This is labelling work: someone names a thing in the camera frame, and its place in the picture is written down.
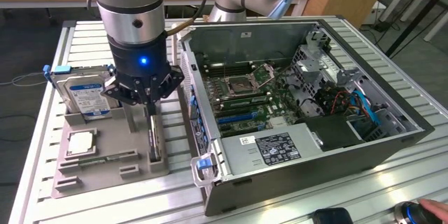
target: metal case frame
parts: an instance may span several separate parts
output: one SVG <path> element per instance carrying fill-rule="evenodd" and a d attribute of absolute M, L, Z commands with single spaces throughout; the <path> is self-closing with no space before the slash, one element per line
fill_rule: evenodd
<path fill-rule="evenodd" d="M 255 23 L 263 25 L 294 22 L 295 21 L 291 19 L 280 21 L 256 21 L 248 22 L 244 25 Z M 414 145 L 435 130 L 435 128 L 430 125 L 422 115 L 408 104 L 406 99 L 400 96 L 398 91 L 390 86 L 383 77 L 376 73 L 374 68 L 364 61 L 355 49 L 348 45 L 340 35 L 335 32 L 327 22 L 323 19 L 300 19 L 298 22 L 318 23 L 323 27 L 332 40 L 339 44 L 342 50 L 346 51 L 347 56 L 352 58 L 354 62 L 368 75 L 371 80 L 374 80 L 376 85 L 383 89 L 383 91 L 386 91 L 390 99 L 394 101 L 394 103 L 402 109 L 410 119 L 414 120 L 415 124 L 419 126 L 420 129 L 411 133 L 402 134 L 399 137 L 388 137 L 382 140 L 351 146 L 344 149 L 328 151 L 318 157 L 300 158 L 274 167 L 258 170 L 256 172 L 234 176 L 226 162 L 227 157 L 226 151 L 223 150 L 222 139 L 216 138 L 216 136 L 219 135 L 219 131 L 212 124 L 214 127 L 211 129 L 207 127 L 207 133 L 211 136 L 212 151 L 218 156 L 220 156 L 216 157 L 219 161 L 218 168 L 219 172 L 223 173 L 224 176 L 219 181 L 214 181 L 208 186 L 203 188 L 207 216 L 212 216 L 223 212 L 231 211 L 236 208 L 268 200 L 292 191 L 312 187 L 343 176 L 372 169 L 387 158 L 390 158 L 394 153 L 396 153 L 403 148 Z M 242 24 L 202 23 L 198 24 L 198 26 L 192 26 L 191 29 L 195 30 L 196 27 L 203 26 L 231 25 Z M 182 62 L 184 64 L 183 71 L 186 73 L 186 79 L 190 79 L 188 85 L 184 85 L 184 91 L 187 92 L 186 100 L 180 99 L 180 102 L 184 103 L 183 106 L 186 108 L 186 103 L 190 102 L 191 98 L 190 89 L 200 89 L 200 86 L 203 86 L 195 55 L 188 55 L 191 54 L 191 52 L 188 52 L 190 39 L 191 37 L 188 34 L 183 36 L 182 39 L 184 48 L 184 52 L 182 55 Z M 207 95 L 202 92 L 198 95 L 198 102 L 202 107 L 202 111 L 204 111 L 202 113 L 203 121 L 204 123 L 207 123 L 207 121 L 212 120 L 215 117 L 212 114 Z M 195 141 L 191 140 L 190 143 L 192 145 L 191 149 L 199 151 Z"/>

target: white cable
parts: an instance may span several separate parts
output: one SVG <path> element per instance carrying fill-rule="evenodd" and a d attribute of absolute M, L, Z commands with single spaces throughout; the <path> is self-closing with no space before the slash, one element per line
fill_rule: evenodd
<path fill-rule="evenodd" d="M 38 73 L 30 73 L 30 74 L 26 74 L 23 76 L 18 76 L 18 77 L 14 77 L 14 79 L 10 81 L 10 82 L 3 82 L 0 83 L 0 86 L 4 86 L 4 85 L 15 85 L 16 87 L 32 87 L 32 86 L 36 86 L 36 85 L 42 85 L 42 84 L 46 84 L 47 81 L 43 81 L 43 82 L 39 82 L 39 83 L 32 83 L 32 84 L 18 84 L 19 81 L 22 81 L 24 78 L 30 77 L 30 76 L 38 76 L 43 74 L 43 72 L 38 72 Z"/>

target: metal workbench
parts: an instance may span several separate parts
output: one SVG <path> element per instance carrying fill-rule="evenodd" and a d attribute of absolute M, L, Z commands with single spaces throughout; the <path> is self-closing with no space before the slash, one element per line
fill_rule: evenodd
<path fill-rule="evenodd" d="M 448 200 L 448 112 L 343 19 L 324 18 L 436 131 L 360 174 L 316 185 L 227 214 L 206 217 L 190 169 L 190 147 L 178 94 L 163 100 L 171 174 L 60 199 L 50 197 L 66 105 L 47 85 L 10 223 L 312 223 L 319 208 L 346 207 L 356 223 L 391 223 L 392 207 L 420 197 Z M 168 20 L 167 28 L 183 20 Z M 172 39 L 170 59 L 179 56 Z M 344 52 L 332 53 L 347 67 Z M 112 61 L 102 22 L 66 23 L 52 66 Z"/>

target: person's hand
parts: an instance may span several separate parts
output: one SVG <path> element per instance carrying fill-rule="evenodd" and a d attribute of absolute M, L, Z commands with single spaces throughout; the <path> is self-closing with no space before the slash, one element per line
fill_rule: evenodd
<path fill-rule="evenodd" d="M 422 206 L 432 212 L 442 221 L 448 223 L 448 205 L 431 199 L 419 200 Z"/>

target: power supply label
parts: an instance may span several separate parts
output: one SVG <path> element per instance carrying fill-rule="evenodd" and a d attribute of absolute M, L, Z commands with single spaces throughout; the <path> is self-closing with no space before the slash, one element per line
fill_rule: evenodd
<path fill-rule="evenodd" d="M 300 158 L 299 150 L 287 132 L 258 138 L 256 143 L 267 165 L 276 165 Z"/>

